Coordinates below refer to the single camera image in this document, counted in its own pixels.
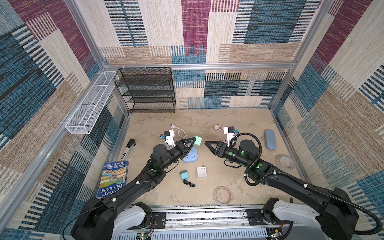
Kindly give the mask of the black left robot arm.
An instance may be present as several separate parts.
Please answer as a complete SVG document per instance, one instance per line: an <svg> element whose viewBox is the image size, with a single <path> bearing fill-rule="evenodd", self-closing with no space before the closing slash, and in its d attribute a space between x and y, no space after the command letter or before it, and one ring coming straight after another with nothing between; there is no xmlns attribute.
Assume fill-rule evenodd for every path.
<svg viewBox="0 0 384 240"><path fill-rule="evenodd" d="M71 237L75 240L110 240L115 220L134 200L154 189L166 176L166 169L186 157L196 138L175 142L170 150L165 145L154 147L150 159L139 175L117 192L98 199L90 198L74 219Z"/></svg>

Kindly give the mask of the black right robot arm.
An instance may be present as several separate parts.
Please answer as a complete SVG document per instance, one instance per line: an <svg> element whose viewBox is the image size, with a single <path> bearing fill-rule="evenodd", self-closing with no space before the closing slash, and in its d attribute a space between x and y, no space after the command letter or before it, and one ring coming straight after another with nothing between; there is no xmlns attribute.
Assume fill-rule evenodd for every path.
<svg viewBox="0 0 384 240"><path fill-rule="evenodd" d="M382 231L381 219L371 211L352 203L348 194L342 189L329 190L317 187L262 160L262 144L255 135L250 134L252 140L243 140L239 148L235 148L233 142L241 136L239 133L227 143L206 141L205 146L215 156L245 167L244 178L249 186L267 185L305 203L316 212L313 218L315 226L332 240L350 240L353 235L369 236ZM375 221L373 229L356 230L358 211Z"/></svg>

